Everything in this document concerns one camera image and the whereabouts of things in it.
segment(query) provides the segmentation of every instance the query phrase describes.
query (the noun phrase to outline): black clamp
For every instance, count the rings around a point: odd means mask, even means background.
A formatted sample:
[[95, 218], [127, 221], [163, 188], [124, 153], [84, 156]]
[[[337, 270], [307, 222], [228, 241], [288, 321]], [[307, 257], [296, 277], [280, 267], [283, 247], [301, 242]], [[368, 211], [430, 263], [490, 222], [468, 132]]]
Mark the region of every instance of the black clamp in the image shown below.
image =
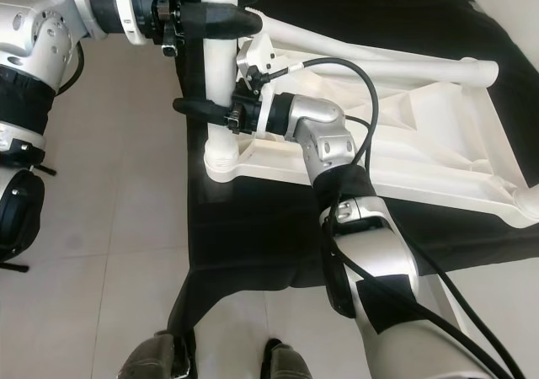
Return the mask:
[[259, 96], [253, 94], [240, 80], [232, 94], [232, 105], [224, 107], [208, 99], [175, 99], [176, 111], [214, 125], [226, 126], [233, 133], [252, 133], [259, 122]]
[[[294, 94], [276, 94], [271, 102], [266, 131], [284, 136], [288, 128]], [[249, 90], [243, 79], [236, 83], [232, 105], [223, 107], [209, 99], [175, 99], [176, 111], [190, 118], [214, 125], [226, 126], [235, 134], [251, 134], [257, 130], [262, 102], [259, 94]]]
[[[252, 3], [256, 0], [243, 0]], [[182, 3], [180, 0], [132, 0], [136, 25], [165, 56], [177, 56], [186, 39], [236, 40], [255, 35], [262, 19], [228, 3]]]

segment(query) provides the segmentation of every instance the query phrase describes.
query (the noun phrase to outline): black fabric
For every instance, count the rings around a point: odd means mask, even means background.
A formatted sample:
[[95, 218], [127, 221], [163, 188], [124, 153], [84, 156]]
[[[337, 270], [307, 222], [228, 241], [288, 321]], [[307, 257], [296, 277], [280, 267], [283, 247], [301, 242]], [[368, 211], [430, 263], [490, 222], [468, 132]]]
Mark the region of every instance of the black fabric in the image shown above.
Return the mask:
[[[410, 279], [407, 275], [378, 276], [377, 279], [386, 286], [415, 301]], [[360, 295], [361, 305], [365, 310], [369, 322], [379, 334], [388, 328], [400, 323], [423, 320], [420, 315], [409, 308], [403, 307], [399, 302], [384, 296], [380, 290], [365, 280], [360, 280], [357, 284], [357, 291]]]
[[284, 136], [288, 131], [288, 120], [290, 118], [290, 108], [295, 94], [276, 94], [269, 108], [268, 124], [266, 130], [270, 133]]
[[[528, 184], [539, 183], [539, 74], [469, 0], [259, 0], [270, 17], [350, 43], [461, 59], [495, 60], [489, 89]], [[205, 97], [202, 45], [178, 58], [185, 97]], [[318, 204], [310, 187], [239, 178], [211, 181], [206, 127], [188, 120], [190, 271], [169, 319], [191, 329], [221, 298], [242, 290], [323, 285]], [[496, 216], [388, 200], [392, 214], [445, 270], [539, 256], [539, 226], [514, 229]], [[422, 274], [429, 268], [418, 260]]]
[[55, 91], [45, 83], [0, 66], [0, 121], [43, 135]]
[[369, 174], [360, 165], [331, 168], [316, 177], [312, 189], [318, 199], [320, 213], [331, 206], [339, 192], [342, 200], [376, 196]]

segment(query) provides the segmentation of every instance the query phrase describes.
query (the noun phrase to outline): white pole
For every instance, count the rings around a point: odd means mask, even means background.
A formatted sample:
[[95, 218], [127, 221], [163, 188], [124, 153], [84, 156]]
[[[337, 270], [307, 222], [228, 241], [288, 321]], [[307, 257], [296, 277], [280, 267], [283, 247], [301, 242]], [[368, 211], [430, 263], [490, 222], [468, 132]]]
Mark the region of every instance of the white pole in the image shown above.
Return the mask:
[[[304, 55], [298, 61], [321, 57]], [[460, 83], [471, 87], [490, 87], [498, 78], [498, 64], [495, 61], [353, 61], [374, 79], [408, 79], [436, 82]], [[322, 75], [354, 76], [350, 69], [334, 64], [316, 66], [309, 69]]]
[[[202, 0], [237, 4], [237, 0]], [[229, 106], [236, 82], [237, 40], [204, 40], [205, 96]], [[224, 126], [208, 124], [205, 162], [211, 168], [227, 168], [238, 158], [237, 141]]]

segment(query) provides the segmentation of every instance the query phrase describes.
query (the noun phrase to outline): black cover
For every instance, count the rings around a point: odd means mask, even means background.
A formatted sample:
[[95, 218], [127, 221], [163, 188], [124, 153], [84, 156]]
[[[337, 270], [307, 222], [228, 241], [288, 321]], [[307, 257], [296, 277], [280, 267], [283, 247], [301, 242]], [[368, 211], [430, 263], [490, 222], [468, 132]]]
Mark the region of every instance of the black cover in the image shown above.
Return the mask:
[[235, 40], [262, 29], [258, 15], [225, 3], [184, 3], [181, 24], [186, 39]]
[[45, 83], [0, 66], [0, 121], [43, 135], [55, 94]]
[[[377, 279], [411, 301], [415, 301], [415, 295], [407, 275], [377, 276]], [[400, 323], [424, 320], [416, 312], [403, 306], [401, 302], [388, 297], [377, 286], [372, 285], [370, 281], [360, 280], [356, 287], [361, 305], [365, 309], [372, 327], [378, 334]]]
[[25, 169], [0, 192], [0, 261], [22, 253], [34, 242], [44, 198], [43, 181]]
[[[489, 92], [528, 184], [539, 184], [539, 74], [504, 30], [468, 2], [259, 0], [256, 8], [350, 43], [497, 61], [499, 79]], [[178, 71], [184, 95], [204, 98], [200, 42], [186, 43]], [[323, 284], [312, 189], [249, 178], [214, 183], [205, 174], [205, 139], [205, 125], [188, 120], [191, 268], [169, 319], [175, 334], [236, 291]], [[539, 226], [514, 229], [496, 216], [402, 200], [387, 204], [445, 270], [539, 256]], [[430, 272], [421, 260], [419, 269]]]

